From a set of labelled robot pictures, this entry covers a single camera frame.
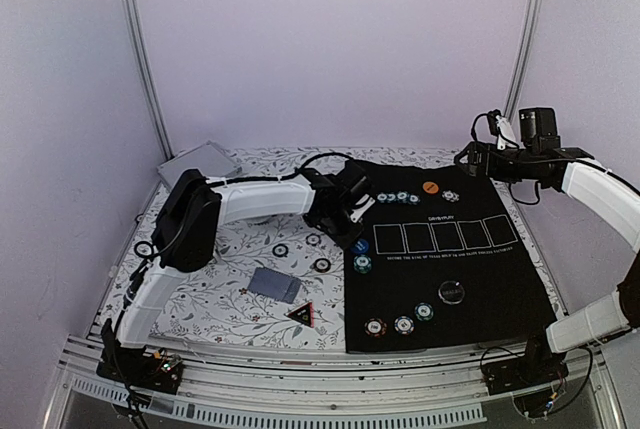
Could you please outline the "blue small blind button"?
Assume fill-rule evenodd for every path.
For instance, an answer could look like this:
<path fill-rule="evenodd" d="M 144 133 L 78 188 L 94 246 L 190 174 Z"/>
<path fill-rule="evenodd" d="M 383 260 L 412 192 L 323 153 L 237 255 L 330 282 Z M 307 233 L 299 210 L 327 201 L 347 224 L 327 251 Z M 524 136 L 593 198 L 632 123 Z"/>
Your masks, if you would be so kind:
<path fill-rule="evenodd" d="M 350 250 L 354 254 L 364 254 L 369 250 L 369 243 L 365 239 L 359 239 L 353 244 Z"/>

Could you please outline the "orange big blind button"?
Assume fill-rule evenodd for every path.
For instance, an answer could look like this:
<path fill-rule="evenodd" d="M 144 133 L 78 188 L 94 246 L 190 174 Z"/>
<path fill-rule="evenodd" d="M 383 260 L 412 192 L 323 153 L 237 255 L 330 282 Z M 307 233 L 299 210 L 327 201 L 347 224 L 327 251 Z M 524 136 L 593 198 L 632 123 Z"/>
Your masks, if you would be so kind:
<path fill-rule="evenodd" d="M 433 181 L 426 181 L 422 185 L 422 189 L 425 193 L 434 195 L 437 194 L 440 190 L 439 186 Z"/>

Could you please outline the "green 50 chip row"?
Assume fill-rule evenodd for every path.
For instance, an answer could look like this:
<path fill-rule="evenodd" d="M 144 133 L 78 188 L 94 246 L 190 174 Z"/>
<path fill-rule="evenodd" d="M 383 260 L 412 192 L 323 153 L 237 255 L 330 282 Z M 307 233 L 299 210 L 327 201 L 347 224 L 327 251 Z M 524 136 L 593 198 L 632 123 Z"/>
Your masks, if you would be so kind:
<path fill-rule="evenodd" d="M 406 191 L 381 192 L 376 195 L 376 202 L 380 204 L 406 204 L 417 205 L 421 201 L 420 197 Z"/>

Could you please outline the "clear round dealer button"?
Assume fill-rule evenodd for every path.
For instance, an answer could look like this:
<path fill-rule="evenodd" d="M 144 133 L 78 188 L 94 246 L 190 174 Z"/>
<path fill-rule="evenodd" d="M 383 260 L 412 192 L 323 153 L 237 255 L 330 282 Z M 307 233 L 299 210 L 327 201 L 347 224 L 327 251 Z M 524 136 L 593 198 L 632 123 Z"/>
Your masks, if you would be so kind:
<path fill-rule="evenodd" d="M 466 290 L 461 282 L 447 280 L 439 285 L 437 294 L 444 304 L 458 305 L 463 302 L 466 296 Z"/>

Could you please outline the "black red 100 chip stack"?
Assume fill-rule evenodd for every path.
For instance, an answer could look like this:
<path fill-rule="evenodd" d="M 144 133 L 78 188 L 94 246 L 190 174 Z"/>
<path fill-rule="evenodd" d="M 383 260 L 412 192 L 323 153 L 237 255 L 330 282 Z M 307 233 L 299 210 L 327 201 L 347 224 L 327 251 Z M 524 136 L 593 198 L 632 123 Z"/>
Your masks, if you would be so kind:
<path fill-rule="evenodd" d="M 331 270 L 332 264 L 327 258 L 319 258 L 314 261 L 313 269 L 319 273 L 326 273 Z"/>

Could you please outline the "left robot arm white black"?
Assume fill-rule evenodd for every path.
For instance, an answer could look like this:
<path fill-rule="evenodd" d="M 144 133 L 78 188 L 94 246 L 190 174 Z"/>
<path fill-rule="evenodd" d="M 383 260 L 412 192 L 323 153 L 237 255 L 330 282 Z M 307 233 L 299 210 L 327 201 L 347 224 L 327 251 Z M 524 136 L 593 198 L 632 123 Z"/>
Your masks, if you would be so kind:
<path fill-rule="evenodd" d="M 128 383 L 148 375 L 142 348 L 170 296 L 191 273 L 214 257 L 220 227 L 249 219 L 299 215 L 342 249 L 363 231 L 362 217 L 373 205 L 366 172 L 348 162 L 336 174 L 302 168 L 285 176 L 207 178 L 183 172 L 155 220 L 148 241 L 135 245 L 141 263 L 130 278 L 123 308 L 109 327 L 119 344 L 108 359 Z"/>

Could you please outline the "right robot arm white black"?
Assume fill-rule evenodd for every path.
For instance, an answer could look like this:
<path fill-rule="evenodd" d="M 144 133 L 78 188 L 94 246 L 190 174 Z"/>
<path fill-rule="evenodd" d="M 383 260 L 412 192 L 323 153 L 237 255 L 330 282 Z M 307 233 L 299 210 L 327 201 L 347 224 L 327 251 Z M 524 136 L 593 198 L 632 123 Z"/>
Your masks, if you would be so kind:
<path fill-rule="evenodd" d="M 518 361 L 517 376 L 524 384 L 537 385 L 554 371 L 554 353 L 638 329 L 638 190 L 578 148 L 536 153 L 471 142 L 455 156 L 454 163 L 469 176 L 504 183 L 531 180 L 543 189 L 556 190 L 545 206 L 553 221 L 545 223 L 533 216 L 534 233 L 543 248 L 559 250 L 552 263 L 568 264 L 568 275 L 560 279 L 563 288 L 577 281 L 581 263 L 587 266 L 587 276 L 595 276 L 593 282 L 578 285 L 593 300 L 579 307 L 578 292 L 571 290 L 572 314 L 545 331 L 549 348 L 536 347 Z M 613 276 L 596 276 L 597 269 L 610 269 Z M 621 280 L 616 282 L 614 276 Z"/>

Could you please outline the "single chip on table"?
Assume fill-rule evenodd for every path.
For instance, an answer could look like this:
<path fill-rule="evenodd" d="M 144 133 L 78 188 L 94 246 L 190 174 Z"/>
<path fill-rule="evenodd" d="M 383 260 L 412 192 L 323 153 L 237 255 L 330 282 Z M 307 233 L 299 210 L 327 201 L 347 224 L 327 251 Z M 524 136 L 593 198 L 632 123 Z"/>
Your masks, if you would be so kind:
<path fill-rule="evenodd" d="M 321 243 L 321 237 L 317 234 L 310 234 L 306 237 L 306 243 L 311 246 L 317 246 Z"/>
<path fill-rule="evenodd" d="M 275 257 L 283 258 L 289 254 L 289 249 L 285 244 L 277 244 L 273 247 L 272 253 Z"/>

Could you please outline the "triangular all in marker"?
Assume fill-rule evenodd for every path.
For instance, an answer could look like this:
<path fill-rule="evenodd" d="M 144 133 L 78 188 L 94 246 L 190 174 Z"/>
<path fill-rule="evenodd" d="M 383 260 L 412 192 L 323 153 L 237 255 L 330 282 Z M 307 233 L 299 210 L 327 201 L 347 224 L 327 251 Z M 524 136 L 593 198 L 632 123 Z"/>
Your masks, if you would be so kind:
<path fill-rule="evenodd" d="M 306 327 L 313 327 L 314 326 L 313 303 L 307 302 L 304 305 L 291 310 L 286 314 L 286 317 Z"/>

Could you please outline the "black poker mat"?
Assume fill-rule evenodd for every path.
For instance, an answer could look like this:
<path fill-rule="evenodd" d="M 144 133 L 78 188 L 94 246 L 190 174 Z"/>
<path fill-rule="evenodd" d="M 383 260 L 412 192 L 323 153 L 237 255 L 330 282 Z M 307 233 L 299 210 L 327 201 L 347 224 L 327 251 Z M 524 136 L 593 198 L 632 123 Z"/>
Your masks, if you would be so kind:
<path fill-rule="evenodd" d="M 529 252 L 511 220 L 495 184 L 474 178 L 455 166 L 422 169 L 411 166 L 359 164 L 372 183 L 373 195 L 406 191 L 417 205 L 375 203 L 364 215 L 361 235 L 372 269 L 353 269 L 356 257 L 344 253 L 344 327 L 349 353 L 406 352 L 456 345 L 525 340 L 555 322 L 556 313 Z M 426 181 L 440 190 L 423 191 Z M 442 192 L 460 195 L 448 202 Z M 461 304 L 438 297 L 447 280 L 462 283 Z M 415 306 L 434 309 L 430 321 L 419 321 Z M 415 329 L 399 335 L 394 320 L 409 316 Z M 365 334 L 364 323 L 387 324 L 381 338 Z"/>

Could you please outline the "grey box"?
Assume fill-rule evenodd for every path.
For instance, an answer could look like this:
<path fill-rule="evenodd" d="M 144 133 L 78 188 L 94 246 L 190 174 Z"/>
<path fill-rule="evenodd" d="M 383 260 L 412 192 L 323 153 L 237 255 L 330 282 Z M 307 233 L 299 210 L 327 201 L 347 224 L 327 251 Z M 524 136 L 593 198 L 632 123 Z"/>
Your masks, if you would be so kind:
<path fill-rule="evenodd" d="M 164 186 L 171 190 L 182 173 L 189 169 L 197 169 L 205 177 L 231 178 L 242 173 L 241 165 L 213 141 L 183 151 L 173 159 L 160 164 L 157 172 Z"/>

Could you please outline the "front aluminium rail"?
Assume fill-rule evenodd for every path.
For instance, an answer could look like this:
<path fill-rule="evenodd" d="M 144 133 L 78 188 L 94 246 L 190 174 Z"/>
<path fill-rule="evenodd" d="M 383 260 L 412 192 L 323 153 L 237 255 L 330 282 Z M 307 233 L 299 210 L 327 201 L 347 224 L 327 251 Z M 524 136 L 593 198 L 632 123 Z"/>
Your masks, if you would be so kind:
<path fill-rule="evenodd" d="M 569 374 L 493 393 L 491 363 L 513 349 L 348 355 L 167 341 L 177 390 L 99 376 L 97 333 L 67 339 L 45 410 L 48 428 L 623 428 L 601 354 L 568 356 Z"/>

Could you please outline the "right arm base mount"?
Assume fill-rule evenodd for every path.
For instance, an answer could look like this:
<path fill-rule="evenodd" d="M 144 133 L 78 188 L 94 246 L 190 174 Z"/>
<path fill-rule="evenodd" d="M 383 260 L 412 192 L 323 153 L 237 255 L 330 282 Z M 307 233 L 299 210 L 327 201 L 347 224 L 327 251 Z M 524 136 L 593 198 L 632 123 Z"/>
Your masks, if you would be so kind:
<path fill-rule="evenodd" d="M 502 346 L 487 348 L 480 357 L 480 371 L 490 395 L 519 391 L 568 375 L 566 352 L 553 352 L 545 338 L 531 337 L 520 355 Z"/>

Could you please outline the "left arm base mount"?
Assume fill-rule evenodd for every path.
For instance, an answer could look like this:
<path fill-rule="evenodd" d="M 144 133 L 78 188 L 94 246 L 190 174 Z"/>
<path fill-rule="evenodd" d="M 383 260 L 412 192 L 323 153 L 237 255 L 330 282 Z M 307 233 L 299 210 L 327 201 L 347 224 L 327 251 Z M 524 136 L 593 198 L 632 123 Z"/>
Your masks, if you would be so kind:
<path fill-rule="evenodd" d="M 129 388 L 176 395 L 182 381 L 183 360 L 165 349 L 149 353 L 145 345 L 125 348 L 116 339 L 113 322 L 107 319 L 100 332 L 103 349 L 96 374 Z"/>

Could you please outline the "left aluminium frame post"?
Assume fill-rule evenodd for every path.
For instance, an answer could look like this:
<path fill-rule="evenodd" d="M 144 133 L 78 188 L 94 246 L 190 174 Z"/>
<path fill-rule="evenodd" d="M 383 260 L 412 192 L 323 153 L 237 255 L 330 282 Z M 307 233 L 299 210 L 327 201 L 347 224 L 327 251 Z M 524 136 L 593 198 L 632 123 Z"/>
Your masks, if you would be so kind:
<path fill-rule="evenodd" d="M 174 152 L 153 79 L 138 2 L 137 0 L 122 0 L 122 5 L 152 129 L 156 136 L 162 158 L 164 161 L 168 161 L 174 156 Z"/>

